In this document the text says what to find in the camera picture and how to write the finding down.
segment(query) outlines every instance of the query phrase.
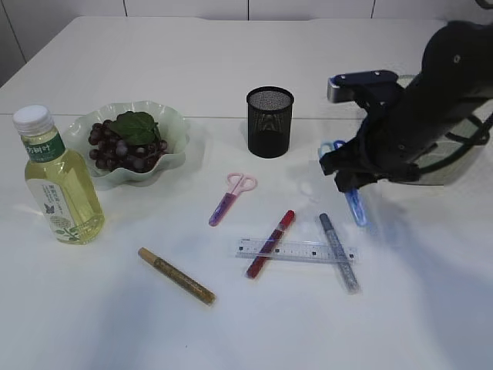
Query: pink scissors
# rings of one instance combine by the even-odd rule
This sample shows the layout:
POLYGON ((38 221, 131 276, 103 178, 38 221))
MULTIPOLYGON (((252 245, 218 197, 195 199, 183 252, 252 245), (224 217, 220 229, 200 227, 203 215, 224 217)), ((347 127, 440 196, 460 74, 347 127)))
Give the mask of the pink scissors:
POLYGON ((230 173, 226 179, 230 188, 226 194, 224 194, 223 199, 210 217, 210 226, 217 226, 226 212, 231 208, 236 198, 238 198, 243 191, 250 191, 257 187, 257 179, 253 176, 245 175, 244 173, 230 173))

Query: tabletop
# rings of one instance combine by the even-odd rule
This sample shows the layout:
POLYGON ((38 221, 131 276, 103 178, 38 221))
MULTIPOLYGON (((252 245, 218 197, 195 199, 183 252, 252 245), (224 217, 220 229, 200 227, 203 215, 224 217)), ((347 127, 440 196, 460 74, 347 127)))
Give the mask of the tabletop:
MULTIPOLYGON (((61 131, 73 116, 57 116, 61 131)), ((98 187, 102 233, 83 247, 55 241, 23 183, 25 151, 0 116, 0 364, 11 369, 210 370, 491 368, 493 152, 449 187, 379 183, 362 191, 371 226, 357 227, 317 163, 321 138, 358 121, 295 119, 289 151, 247 149, 244 119, 191 119, 185 163, 144 184, 98 187), (217 227, 208 219, 226 175, 243 193, 217 227), (241 237, 267 238, 288 210, 286 241, 324 241, 327 212, 357 249, 361 293, 327 264, 270 261, 256 281, 234 257, 241 237), (137 255, 140 247, 213 291, 207 307, 137 255)))
POLYGON ((492 368, 491 147, 448 187, 365 187, 365 228, 317 163, 320 141, 349 139, 361 123, 354 104, 327 102, 327 77, 416 73, 442 25, 76 19, 0 89, 0 368, 492 368), (295 95, 290 149, 274 160, 245 139, 245 96, 268 84, 295 95), (102 233, 83 247, 58 243, 24 184, 11 114, 43 103, 63 131, 107 103, 142 99, 189 117, 185 163, 145 183, 97 184, 102 233), (231 172, 258 187, 210 227, 231 172), (328 213, 357 249, 359 294, 327 264, 269 261, 245 278, 238 240, 267 238, 288 209, 297 219, 286 241, 325 241, 317 216, 328 213), (215 304, 153 270, 140 247, 208 287, 215 304))
POLYGON ((415 74, 439 21, 299 22, 81 17, 0 89, 0 113, 36 103, 87 114, 107 103, 153 100, 185 116, 245 117, 247 93, 294 94, 293 116, 355 118, 327 105, 327 79, 390 69, 415 74))

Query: scissor handle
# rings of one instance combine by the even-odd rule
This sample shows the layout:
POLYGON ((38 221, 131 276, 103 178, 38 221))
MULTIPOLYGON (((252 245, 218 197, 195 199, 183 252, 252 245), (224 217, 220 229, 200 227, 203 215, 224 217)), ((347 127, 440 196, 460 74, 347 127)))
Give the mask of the scissor handle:
POLYGON ((244 173, 230 173, 227 176, 227 180, 230 185, 230 192, 234 195, 238 195, 243 191, 253 190, 257 187, 257 179, 244 173))

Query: clear ruler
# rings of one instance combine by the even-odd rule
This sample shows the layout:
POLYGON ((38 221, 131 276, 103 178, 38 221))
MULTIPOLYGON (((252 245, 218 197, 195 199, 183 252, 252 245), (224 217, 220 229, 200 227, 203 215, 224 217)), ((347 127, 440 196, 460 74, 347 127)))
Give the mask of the clear ruler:
POLYGON ((338 264, 357 261, 357 251, 353 248, 338 250, 334 246, 311 241, 280 241, 271 253, 260 253, 265 239, 243 238, 238 242, 236 257, 268 257, 272 260, 311 262, 318 264, 338 264))

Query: gold marker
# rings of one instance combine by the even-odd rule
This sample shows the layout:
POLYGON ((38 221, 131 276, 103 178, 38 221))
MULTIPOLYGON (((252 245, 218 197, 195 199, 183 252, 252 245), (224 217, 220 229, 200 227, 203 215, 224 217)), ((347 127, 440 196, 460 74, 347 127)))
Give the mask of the gold marker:
POLYGON ((139 256, 155 269, 161 271, 168 278, 177 283, 180 287, 195 295, 205 304, 212 304, 216 296, 211 291, 194 281, 191 277, 186 276, 183 272, 177 270, 174 266, 157 257, 153 252, 145 248, 139 249, 139 256))

